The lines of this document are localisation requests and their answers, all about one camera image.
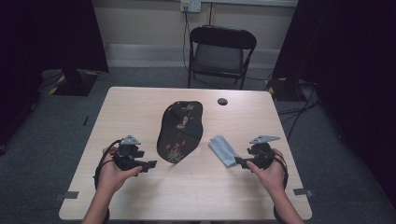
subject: black folding chair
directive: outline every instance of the black folding chair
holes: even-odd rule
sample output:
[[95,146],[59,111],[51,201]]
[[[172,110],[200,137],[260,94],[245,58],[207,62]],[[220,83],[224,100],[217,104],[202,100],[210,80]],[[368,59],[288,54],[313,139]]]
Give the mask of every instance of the black folding chair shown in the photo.
[[191,75],[195,78],[195,74],[200,74],[235,78],[235,83],[241,79],[242,90],[256,44],[256,37],[245,30],[214,25],[194,28],[190,33],[188,87]]

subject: black stand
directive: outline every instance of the black stand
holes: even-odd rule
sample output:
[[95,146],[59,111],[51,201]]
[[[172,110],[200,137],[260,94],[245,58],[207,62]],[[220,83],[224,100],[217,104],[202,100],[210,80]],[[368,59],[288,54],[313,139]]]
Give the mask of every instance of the black stand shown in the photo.
[[76,68],[62,69],[64,77],[52,90],[53,95],[88,96],[97,75],[79,72]]
[[285,78],[266,80],[265,85],[274,101],[306,101],[301,88],[297,84],[290,84]]

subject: wooden table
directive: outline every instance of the wooden table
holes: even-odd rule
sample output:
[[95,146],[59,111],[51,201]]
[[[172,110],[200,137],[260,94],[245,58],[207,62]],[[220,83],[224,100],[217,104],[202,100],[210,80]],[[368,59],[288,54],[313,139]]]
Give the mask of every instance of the wooden table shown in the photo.
[[[218,99],[228,100],[219,105]],[[199,101],[204,106],[204,134],[198,146],[178,164],[164,161],[156,144],[163,112],[176,101]],[[258,135],[275,135],[271,142],[289,167],[286,192],[303,219],[312,212],[270,94],[266,91],[218,91],[114,87],[108,91],[90,139],[70,185],[76,199],[65,199],[60,217],[83,219],[95,193],[94,170],[102,149],[131,134],[146,152],[141,161],[158,161],[154,169],[128,179],[114,195],[110,219],[122,220],[263,220],[275,219],[273,203],[258,178],[240,165],[226,168],[208,146],[222,134],[242,158]]]

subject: chair seat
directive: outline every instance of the chair seat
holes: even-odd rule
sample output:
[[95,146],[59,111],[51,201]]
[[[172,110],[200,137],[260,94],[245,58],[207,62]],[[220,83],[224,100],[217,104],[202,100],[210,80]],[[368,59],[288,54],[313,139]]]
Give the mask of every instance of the chair seat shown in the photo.
[[241,49],[199,44],[192,66],[195,70],[242,75],[243,54]]

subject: gray cloth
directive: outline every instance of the gray cloth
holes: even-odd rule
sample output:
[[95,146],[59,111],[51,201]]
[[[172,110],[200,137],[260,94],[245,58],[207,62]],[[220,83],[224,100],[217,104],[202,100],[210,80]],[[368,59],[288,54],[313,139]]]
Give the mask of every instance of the gray cloth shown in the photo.
[[239,157],[239,155],[233,150],[222,135],[214,137],[209,143],[209,146],[225,166],[231,167],[236,165],[235,157]]

